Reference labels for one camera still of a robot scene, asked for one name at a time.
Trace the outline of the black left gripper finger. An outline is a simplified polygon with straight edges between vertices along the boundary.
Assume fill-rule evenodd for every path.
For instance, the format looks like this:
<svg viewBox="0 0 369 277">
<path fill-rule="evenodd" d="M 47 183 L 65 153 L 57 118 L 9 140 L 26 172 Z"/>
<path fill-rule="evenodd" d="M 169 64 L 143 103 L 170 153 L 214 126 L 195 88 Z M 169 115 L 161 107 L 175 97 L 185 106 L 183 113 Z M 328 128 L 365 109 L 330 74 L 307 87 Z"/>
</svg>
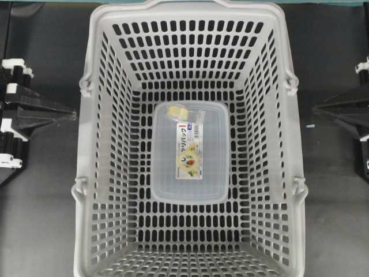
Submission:
<svg viewBox="0 0 369 277">
<path fill-rule="evenodd" d="M 22 107 L 17 109 L 17 129 L 27 136 L 42 126 L 75 121 L 76 119 L 77 113 L 75 111 L 29 110 Z"/>
<path fill-rule="evenodd" d="M 72 109 L 64 104 L 52 101 L 33 90 L 10 83 L 7 85 L 7 104 L 36 108 L 38 110 L 50 110 L 58 113 L 72 113 Z"/>
</svg>

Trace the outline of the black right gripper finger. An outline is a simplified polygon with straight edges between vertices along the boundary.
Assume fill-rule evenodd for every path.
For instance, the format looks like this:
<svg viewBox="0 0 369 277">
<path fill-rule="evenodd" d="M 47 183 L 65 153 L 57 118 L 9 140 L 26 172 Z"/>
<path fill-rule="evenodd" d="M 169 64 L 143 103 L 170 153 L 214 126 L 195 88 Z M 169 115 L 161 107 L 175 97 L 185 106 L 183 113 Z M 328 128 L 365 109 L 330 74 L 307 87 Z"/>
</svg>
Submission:
<svg viewBox="0 0 369 277">
<path fill-rule="evenodd" d="M 334 95 L 315 105 L 313 112 L 327 115 L 368 114 L 368 92 Z"/>
<path fill-rule="evenodd" d="M 354 138 L 368 141 L 368 114 L 337 114 L 328 111 L 314 111 L 314 114 L 336 123 L 349 131 Z"/>
</svg>

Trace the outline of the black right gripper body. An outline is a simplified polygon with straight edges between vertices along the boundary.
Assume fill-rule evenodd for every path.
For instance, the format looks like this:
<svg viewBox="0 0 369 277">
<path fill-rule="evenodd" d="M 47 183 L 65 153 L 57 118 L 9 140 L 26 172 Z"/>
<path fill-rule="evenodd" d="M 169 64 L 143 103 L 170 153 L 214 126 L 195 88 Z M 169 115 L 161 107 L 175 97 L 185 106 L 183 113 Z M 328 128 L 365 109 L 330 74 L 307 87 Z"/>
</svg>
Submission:
<svg viewBox="0 0 369 277">
<path fill-rule="evenodd" d="M 363 112 L 359 141 L 362 152 L 363 174 L 364 176 L 368 176 L 368 57 L 365 62 L 356 65 L 355 72 L 360 77 L 360 92 L 362 92 L 364 97 L 359 103 L 360 111 Z"/>
</svg>

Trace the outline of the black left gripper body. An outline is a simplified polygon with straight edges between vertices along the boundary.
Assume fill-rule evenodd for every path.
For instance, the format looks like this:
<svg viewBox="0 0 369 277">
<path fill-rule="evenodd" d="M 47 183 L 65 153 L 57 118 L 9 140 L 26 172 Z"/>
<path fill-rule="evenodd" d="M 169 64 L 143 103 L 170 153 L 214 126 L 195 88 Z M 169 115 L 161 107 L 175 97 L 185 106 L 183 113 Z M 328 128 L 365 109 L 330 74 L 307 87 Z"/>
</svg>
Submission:
<svg viewBox="0 0 369 277">
<path fill-rule="evenodd" d="M 21 106 L 7 102 L 18 89 L 29 86 L 33 71 L 22 58 L 1 60 L 1 184 L 6 185 L 27 167 L 29 134 L 20 129 Z"/>
</svg>

